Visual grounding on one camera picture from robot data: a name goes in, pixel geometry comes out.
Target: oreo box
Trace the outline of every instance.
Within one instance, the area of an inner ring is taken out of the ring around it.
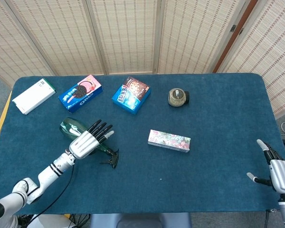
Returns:
[[[92,100],[103,91],[101,84],[89,75],[61,94],[58,98],[63,106],[71,113]]]
[[[118,106],[136,114],[151,92],[151,88],[133,77],[128,77],[112,97]]]

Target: robotic arm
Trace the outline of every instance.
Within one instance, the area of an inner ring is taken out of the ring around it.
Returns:
[[[31,178],[24,178],[14,186],[10,195],[0,199],[0,228],[17,228],[18,220],[14,216],[17,211],[26,203],[31,204],[38,200],[58,177],[75,164],[76,159],[85,158],[99,144],[114,134],[114,131],[107,133],[112,125],[103,129],[106,123],[99,125],[100,122],[101,120],[98,120],[81,136],[73,140],[69,149],[66,149],[38,175],[39,187]]]
[[[278,201],[278,204],[281,208],[281,213],[285,226],[285,161],[267,143],[264,143],[260,139],[258,139],[256,142],[262,148],[267,164],[269,165],[270,179],[266,180],[255,177],[250,172],[247,173],[247,176],[253,182],[273,187],[273,189],[280,194],[280,199]]]

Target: pink floral box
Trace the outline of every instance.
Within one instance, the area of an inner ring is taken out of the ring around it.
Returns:
[[[188,152],[191,138],[150,130],[148,144]]]

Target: floor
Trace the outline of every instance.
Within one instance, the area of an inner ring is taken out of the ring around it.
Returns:
[[[10,89],[0,81],[0,116]],[[281,125],[285,122],[285,116],[277,120]],[[263,227],[265,212],[215,212],[215,213],[192,213],[191,220],[193,228],[256,228]],[[268,228],[283,228],[283,222],[279,212],[270,213]]]

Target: blue tablecloth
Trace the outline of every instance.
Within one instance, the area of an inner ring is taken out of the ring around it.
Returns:
[[[256,74],[137,75],[152,88],[137,115],[111,97],[128,76],[96,76],[104,91],[70,114],[58,96],[84,76],[45,77],[57,93],[28,115],[10,103],[0,134],[0,198],[20,179],[37,175],[68,148],[59,124],[73,117],[90,125],[113,124],[106,141],[120,151],[116,169],[100,164],[98,152],[76,161],[74,178],[47,213],[258,211],[276,208],[278,194],[253,183],[252,172],[268,178],[269,169],[256,140],[285,149],[262,78]],[[42,77],[19,79],[12,99]],[[190,103],[168,105],[170,89],[190,92]],[[191,138],[188,153],[148,145],[150,129]],[[19,213],[47,207],[70,178],[68,170],[38,202]]]

